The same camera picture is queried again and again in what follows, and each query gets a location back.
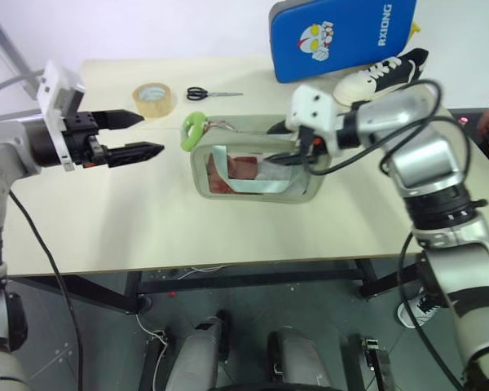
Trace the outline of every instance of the shoe lace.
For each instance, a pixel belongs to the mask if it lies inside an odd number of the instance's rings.
[[[438,305],[435,305],[432,300],[428,300],[427,296],[421,297],[416,306],[420,308],[424,314],[438,308]]]
[[[379,77],[383,77],[388,74],[391,69],[397,68],[402,63],[402,60],[398,57],[389,57],[380,63],[376,63],[364,70],[368,76],[370,76],[373,80],[378,79]]]

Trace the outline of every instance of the blue case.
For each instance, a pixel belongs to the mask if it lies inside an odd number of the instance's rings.
[[[270,11],[277,80],[285,83],[397,55],[416,0],[288,0]]]

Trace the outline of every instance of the white shoelace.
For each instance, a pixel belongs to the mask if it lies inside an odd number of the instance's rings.
[[[367,73],[373,79],[378,79],[390,72],[391,69],[397,68],[402,63],[402,60],[398,57],[389,57],[380,63],[376,63],[366,69],[364,72]]]

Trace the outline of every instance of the person's hand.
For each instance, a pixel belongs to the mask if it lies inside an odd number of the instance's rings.
[[[478,131],[478,135],[481,138],[484,138],[485,135],[489,132],[489,108],[482,114],[476,130]]]

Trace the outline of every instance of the packing tape roll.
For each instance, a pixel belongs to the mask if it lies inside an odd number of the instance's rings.
[[[148,83],[132,93],[139,114],[146,118],[161,118],[174,108],[170,88],[161,83]]]

